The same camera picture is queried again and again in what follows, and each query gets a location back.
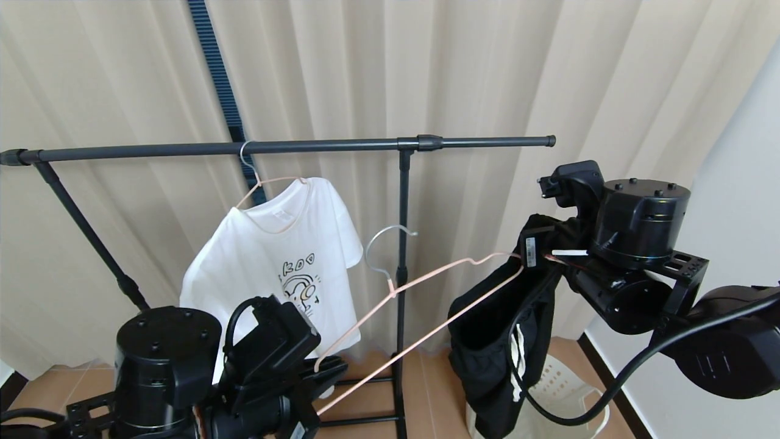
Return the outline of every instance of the black baseboard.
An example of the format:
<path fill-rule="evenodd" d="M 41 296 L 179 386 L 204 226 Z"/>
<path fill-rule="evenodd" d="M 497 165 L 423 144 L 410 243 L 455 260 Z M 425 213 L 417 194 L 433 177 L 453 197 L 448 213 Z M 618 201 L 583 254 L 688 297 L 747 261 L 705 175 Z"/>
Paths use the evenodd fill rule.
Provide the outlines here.
<path fill-rule="evenodd" d="M 590 339 L 588 339 L 587 335 L 585 334 L 583 334 L 583 336 L 577 340 L 577 343 L 580 345 L 583 352 L 585 352 L 585 356 L 590 361 L 590 364 L 593 365 L 593 368 L 596 370 L 598 377 L 601 378 L 601 382 L 604 383 L 606 387 L 609 387 L 612 382 L 615 381 L 615 377 L 612 376 L 612 372 L 610 372 L 606 363 L 604 363 L 604 359 L 601 357 L 601 355 L 596 352 L 596 348 L 594 348 L 593 343 L 590 342 Z M 653 438 L 650 435 L 650 432 L 647 431 L 647 428 L 644 426 L 642 419 L 640 419 L 639 415 L 636 414 L 636 411 L 629 402 L 628 398 L 626 398 L 626 394 L 624 394 L 623 391 L 618 392 L 614 401 L 615 405 L 618 406 L 618 410 L 620 410 L 620 413 L 623 415 L 623 419 L 626 420 L 626 423 L 628 424 L 636 439 Z"/>
<path fill-rule="evenodd" d="M 22 393 L 22 389 L 27 385 L 27 378 L 22 377 L 18 372 L 14 372 L 5 380 L 2 387 L 0 387 L 0 412 L 8 410 L 13 400 Z"/>

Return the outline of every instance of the cartoon graphic print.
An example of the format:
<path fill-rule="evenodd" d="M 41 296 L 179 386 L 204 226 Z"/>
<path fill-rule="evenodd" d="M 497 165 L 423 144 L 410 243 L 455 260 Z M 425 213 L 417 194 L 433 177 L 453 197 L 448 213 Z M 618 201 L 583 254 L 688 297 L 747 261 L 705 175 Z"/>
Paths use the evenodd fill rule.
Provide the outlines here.
<path fill-rule="evenodd" d="M 305 259 L 298 259 L 295 263 L 285 261 L 282 264 L 282 275 L 279 276 L 285 296 L 309 317 L 314 314 L 315 305 L 320 303 L 317 285 L 321 279 L 319 276 L 305 273 L 294 273 L 289 277 L 288 275 L 313 264 L 314 253 L 310 253 Z"/>

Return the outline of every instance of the clothing rack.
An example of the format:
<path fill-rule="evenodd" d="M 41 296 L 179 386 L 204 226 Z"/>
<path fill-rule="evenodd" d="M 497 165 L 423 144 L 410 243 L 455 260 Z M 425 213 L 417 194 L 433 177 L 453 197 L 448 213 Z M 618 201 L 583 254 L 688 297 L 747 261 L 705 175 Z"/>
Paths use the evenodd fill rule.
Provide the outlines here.
<path fill-rule="evenodd" d="M 84 237 L 116 278 L 119 289 L 141 311 L 149 309 L 144 296 L 135 281 L 122 271 L 111 252 L 103 245 L 87 218 L 79 210 L 70 194 L 62 185 L 59 176 L 51 167 L 51 162 L 71 160 L 122 159 L 142 157 L 171 157 L 183 155 L 238 155 L 242 142 L 201 143 L 181 145 L 132 145 L 96 148 L 66 148 L 52 150 L 10 149 L 0 153 L 0 164 L 5 166 L 34 166 L 51 187 L 55 195 L 81 229 Z M 399 152 L 400 195 L 399 223 L 407 226 L 409 214 L 409 170 L 414 152 L 430 152 L 443 148 L 494 148 L 555 145 L 555 136 L 544 137 L 475 137 L 443 138 L 432 135 L 417 137 L 399 137 L 396 139 L 363 139 L 336 141 L 252 141 L 243 151 L 247 154 L 282 154 L 288 152 L 343 152 L 343 151 L 392 151 Z M 406 234 L 399 231 L 398 268 L 395 271 L 397 286 L 406 283 Z M 405 293 L 398 295 L 398 325 L 396 334 L 396 353 L 403 350 Z M 403 408 L 402 361 L 392 365 L 390 377 L 375 377 L 370 383 L 392 382 L 395 413 L 390 416 L 369 416 L 364 418 L 339 419 L 323 422 L 323 427 L 378 423 L 395 421 L 395 432 L 399 439 L 406 439 L 406 416 Z M 343 380 L 337 385 L 352 385 L 360 380 Z"/>

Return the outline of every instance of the curtain fold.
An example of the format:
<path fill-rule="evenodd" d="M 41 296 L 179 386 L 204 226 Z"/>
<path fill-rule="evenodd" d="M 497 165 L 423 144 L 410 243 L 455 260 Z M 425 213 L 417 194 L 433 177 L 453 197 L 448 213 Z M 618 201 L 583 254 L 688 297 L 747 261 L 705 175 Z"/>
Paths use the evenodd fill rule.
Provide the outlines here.
<path fill-rule="evenodd" d="M 533 212 L 566 217 L 536 179 L 596 159 L 609 179 L 689 184 L 778 37 L 770 1 L 207 2 L 252 140 L 556 134 L 550 148 L 443 150 L 412 157 L 410 276 L 514 247 Z M 333 182 L 364 242 L 396 223 L 397 154 L 256 156 L 263 177 Z M 272 186 L 273 196 L 283 187 Z M 377 246 L 392 269 L 395 238 Z M 407 295 L 406 335 L 500 261 L 461 267 Z M 358 313 L 385 295 L 350 273 Z M 389 305 L 364 331 L 393 349 Z M 562 285 L 555 333 L 593 317 Z M 429 344 L 446 340 L 446 334 Z"/>
<path fill-rule="evenodd" d="M 185 2 L 3 2 L 8 148 L 229 141 Z M 53 165 L 152 306 L 246 191 L 231 157 Z M 35 169 L 0 170 L 0 357 L 32 379 L 112 362 L 135 312 Z"/>

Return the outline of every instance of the horizontal bar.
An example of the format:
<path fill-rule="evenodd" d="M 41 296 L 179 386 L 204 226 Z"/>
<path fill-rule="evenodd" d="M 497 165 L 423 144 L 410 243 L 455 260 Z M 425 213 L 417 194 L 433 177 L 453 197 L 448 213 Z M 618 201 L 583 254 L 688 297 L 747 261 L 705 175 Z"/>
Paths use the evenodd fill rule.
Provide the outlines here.
<path fill-rule="evenodd" d="M 352 418 L 352 419 L 337 419 L 335 421 L 324 421 L 321 427 L 338 427 L 341 425 L 357 425 L 361 423 L 383 423 L 388 421 L 397 421 L 401 419 L 400 416 L 370 416 L 367 418 Z"/>
<path fill-rule="evenodd" d="M 433 151 L 441 148 L 483 148 L 512 146 L 552 146 L 555 136 L 543 137 L 477 137 L 445 139 L 438 136 L 399 137 L 396 139 L 356 139 L 334 141 L 251 141 L 245 154 L 278 154 L 286 152 L 344 151 Z M 0 164 L 24 166 L 36 162 L 71 160 L 173 157 L 183 155 L 238 155 L 243 143 L 199 143 L 167 145 L 99 146 L 65 149 L 12 149 L 0 155 Z"/>
<path fill-rule="evenodd" d="M 358 378 L 355 380 L 341 380 L 336 383 L 337 386 L 351 386 L 353 384 L 358 384 L 360 381 L 362 381 L 362 378 Z M 389 381 L 392 381 L 392 377 L 374 377 L 367 381 L 367 383 L 388 383 Z"/>

